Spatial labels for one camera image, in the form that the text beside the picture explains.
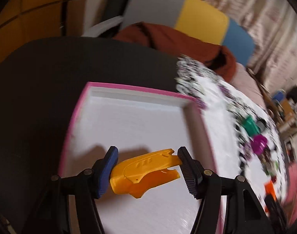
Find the orange building block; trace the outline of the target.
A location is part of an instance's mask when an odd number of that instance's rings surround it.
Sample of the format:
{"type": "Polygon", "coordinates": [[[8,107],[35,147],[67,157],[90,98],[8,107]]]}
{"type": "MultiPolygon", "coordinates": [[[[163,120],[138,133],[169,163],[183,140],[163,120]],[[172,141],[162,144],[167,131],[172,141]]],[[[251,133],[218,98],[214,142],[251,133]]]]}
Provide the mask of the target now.
{"type": "Polygon", "coordinates": [[[277,202],[277,197],[275,193],[274,184],[272,181],[269,181],[264,184],[266,196],[271,195],[275,202],[277,202]]]}

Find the orange plastic car shell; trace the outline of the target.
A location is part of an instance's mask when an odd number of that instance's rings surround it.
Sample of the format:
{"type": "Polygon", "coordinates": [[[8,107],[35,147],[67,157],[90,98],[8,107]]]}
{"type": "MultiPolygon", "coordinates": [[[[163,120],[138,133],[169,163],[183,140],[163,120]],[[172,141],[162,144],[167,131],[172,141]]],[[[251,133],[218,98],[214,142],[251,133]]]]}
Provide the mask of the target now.
{"type": "Polygon", "coordinates": [[[110,185],[115,194],[129,194],[139,199],[149,189],[179,179],[175,166],[182,164],[173,149],[155,151],[124,160],[110,175],[110,185]]]}

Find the purple monkey face mold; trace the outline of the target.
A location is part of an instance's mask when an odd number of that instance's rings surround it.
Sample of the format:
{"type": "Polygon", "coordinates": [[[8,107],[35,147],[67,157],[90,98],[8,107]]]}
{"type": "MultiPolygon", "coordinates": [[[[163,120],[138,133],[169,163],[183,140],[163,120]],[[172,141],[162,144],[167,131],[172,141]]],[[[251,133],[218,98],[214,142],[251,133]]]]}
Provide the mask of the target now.
{"type": "Polygon", "coordinates": [[[250,146],[254,154],[261,155],[267,147],[268,140],[265,136],[258,134],[250,140],[250,146]]]}

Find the teal ribbed plastic mold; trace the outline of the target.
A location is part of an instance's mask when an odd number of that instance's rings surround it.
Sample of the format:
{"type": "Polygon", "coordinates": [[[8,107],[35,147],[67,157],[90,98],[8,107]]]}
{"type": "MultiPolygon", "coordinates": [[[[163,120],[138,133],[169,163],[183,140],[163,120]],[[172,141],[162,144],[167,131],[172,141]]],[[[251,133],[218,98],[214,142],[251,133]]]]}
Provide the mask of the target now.
{"type": "Polygon", "coordinates": [[[247,116],[241,121],[241,126],[245,129],[249,137],[260,134],[259,127],[251,116],[247,116]]]}

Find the green white plug-in device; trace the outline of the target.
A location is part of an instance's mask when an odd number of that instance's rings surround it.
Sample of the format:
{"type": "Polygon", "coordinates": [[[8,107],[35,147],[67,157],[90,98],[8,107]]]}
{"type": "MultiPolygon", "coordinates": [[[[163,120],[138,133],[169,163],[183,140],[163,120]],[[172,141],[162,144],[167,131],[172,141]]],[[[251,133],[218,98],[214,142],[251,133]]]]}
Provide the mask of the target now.
{"type": "Polygon", "coordinates": [[[279,170],[280,169],[279,169],[278,161],[265,162],[264,164],[264,171],[267,176],[270,176],[270,177],[276,176],[279,170]]]}

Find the dark brown pumpkin ornament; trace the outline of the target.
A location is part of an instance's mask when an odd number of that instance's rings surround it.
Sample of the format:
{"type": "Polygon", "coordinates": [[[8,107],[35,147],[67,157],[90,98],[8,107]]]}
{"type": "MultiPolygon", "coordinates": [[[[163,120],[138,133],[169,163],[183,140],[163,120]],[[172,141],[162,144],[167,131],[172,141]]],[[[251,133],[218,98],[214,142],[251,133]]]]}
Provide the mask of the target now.
{"type": "Polygon", "coordinates": [[[264,169],[269,170],[274,168],[274,163],[271,160],[270,149],[268,147],[264,149],[264,151],[258,156],[258,158],[261,161],[264,169]]]}

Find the clear cup black lid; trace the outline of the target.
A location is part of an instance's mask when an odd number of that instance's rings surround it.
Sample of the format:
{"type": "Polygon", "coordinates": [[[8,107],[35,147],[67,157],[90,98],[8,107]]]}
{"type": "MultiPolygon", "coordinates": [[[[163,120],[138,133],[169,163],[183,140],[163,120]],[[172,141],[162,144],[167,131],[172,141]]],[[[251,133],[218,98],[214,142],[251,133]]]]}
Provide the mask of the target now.
{"type": "Polygon", "coordinates": [[[256,125],[259,128],[260,133],[263,133],[268,128],[267,122],[263,118],[257,119],[256,125]]]}

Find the white floral embroidered tablecloth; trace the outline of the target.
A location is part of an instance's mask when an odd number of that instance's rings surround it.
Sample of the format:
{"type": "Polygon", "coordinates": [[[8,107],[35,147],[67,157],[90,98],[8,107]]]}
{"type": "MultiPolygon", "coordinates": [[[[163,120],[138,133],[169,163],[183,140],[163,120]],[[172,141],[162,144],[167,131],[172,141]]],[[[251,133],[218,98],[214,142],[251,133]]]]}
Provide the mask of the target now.
{"type": "Polygon", "coordinates": [[[279,162],[274,183],[276,197],[284,202],[287,196],[285,156],[274,121],[267,112],[245,94],[224,81],[214,71],[188,56],[176,63],[176,89],[195,99],[211,143],[217,174],[233,179],[246,176],[257,198],[264,206],[264,184],[271,180],[258,156],[253,153],[249,137],[241,121],[251,116],[254,121],[263,118],[268,128],[261,133],[268,140],[271,160],[279,162]]]}

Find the pink white tray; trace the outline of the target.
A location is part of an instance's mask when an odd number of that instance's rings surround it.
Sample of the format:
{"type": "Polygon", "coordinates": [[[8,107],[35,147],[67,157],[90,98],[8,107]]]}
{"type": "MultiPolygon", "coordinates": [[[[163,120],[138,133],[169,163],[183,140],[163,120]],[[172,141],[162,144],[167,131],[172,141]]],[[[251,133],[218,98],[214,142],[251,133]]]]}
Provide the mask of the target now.
{"type": "MultiPolygon", "coordinates": [[[[59,174],[74,176],[104,157],[119,160],[184,146],[203,167],[215,170],[212,146],[194,100],[172,92],[88,83],[75,106],[59,174]]],[[[190,233],[199,201],[183,179],[148,190],[140,199],[108,190],[96,201],[106,233],[190,233]]]]}

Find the cluttered wooden shelf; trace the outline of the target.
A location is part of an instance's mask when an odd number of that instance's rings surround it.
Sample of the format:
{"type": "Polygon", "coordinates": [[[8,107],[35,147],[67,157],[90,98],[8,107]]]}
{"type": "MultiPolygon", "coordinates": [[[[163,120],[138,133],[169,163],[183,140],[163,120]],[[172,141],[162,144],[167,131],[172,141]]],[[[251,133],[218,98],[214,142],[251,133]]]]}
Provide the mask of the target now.
{"type": "Polygon", "coordinates": [[[297,134],[297,85],[292,86],[285,93],[283,101],[280,103],[274,101],[282,120],[278,123],[278,128],[283,139],[297,134]]]}

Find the blue white small chair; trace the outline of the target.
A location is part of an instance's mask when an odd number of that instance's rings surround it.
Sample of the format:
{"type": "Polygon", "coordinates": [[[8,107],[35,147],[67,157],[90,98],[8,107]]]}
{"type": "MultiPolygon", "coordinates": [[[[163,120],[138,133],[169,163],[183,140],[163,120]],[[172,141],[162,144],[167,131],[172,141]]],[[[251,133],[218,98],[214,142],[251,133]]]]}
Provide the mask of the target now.
{"type": "Polygon", "coordinates": [[[280,89],[272,96],[272,100],[280,103],[285,99],[285,94],[285,91],[280,89]]]}

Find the pink blanket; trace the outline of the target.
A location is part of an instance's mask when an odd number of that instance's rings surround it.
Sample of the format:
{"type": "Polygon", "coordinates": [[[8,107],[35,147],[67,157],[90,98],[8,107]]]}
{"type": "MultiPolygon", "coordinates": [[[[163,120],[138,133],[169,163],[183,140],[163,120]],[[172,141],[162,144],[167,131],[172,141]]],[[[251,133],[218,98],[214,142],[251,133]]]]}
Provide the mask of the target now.
{"type": "Polygon", "coordinates": [[[266,109],[263,96],[256,81],[248,74],[246,68],[241,63],[236,63],[236,71],[230,81],[230,85],[245,94],[255,104],[258,104],[263,109],[266,109]]]}

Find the rust red jacket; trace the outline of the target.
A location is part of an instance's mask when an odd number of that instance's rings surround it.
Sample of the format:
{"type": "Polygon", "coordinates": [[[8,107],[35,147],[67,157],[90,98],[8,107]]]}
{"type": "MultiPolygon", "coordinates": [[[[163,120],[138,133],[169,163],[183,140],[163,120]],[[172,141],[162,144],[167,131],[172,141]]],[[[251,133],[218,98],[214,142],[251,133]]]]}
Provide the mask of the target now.
{"type": "Polygon", "coordinates": [[[136,43],[175,57],[186,55],[203,63],[226,82],[235,76],[235,57],[227,47],[203,42],[171,27],[139,22],[119,31],[113,39],[136,43]]]}

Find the wooden wardrobe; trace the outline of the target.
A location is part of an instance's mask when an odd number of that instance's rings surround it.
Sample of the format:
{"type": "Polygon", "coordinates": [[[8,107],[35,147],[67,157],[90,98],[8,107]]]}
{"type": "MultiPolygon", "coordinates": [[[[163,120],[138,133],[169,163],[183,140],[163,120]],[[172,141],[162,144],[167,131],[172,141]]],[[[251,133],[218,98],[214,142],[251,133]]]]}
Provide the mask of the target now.
{"type": "Polygon", "coordinates": [[[83,32],[85,0],[9,0],[0,13],[0,63],[30,41],[83,32]]]}

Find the patterned beige curtain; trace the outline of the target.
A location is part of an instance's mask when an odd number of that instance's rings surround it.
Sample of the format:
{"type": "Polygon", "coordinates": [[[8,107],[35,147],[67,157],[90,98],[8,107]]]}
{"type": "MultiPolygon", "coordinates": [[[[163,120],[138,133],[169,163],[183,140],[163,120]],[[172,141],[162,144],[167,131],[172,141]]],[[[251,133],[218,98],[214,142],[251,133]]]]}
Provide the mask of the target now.
{"type": "Polygon", "coordinates": [[[221,10],[252,37],[248,62],[270,91],[297,85],[297,14],[287,0],[204,0],[221,10]]]}

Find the grey yellow blue chair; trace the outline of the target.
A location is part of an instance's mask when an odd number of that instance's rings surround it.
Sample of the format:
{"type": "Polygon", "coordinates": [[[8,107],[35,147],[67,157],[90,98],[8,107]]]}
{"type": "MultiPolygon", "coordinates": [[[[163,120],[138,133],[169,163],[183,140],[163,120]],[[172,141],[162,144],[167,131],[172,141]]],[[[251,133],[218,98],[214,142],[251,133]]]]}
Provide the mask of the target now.
{"type": "Polygon", "coordinates": [[[202,0],[129,0],[120,28],[138,22],[165,25],[203,42],[224,45],[243,66],[255,48],[239,24],[202,0]]]}

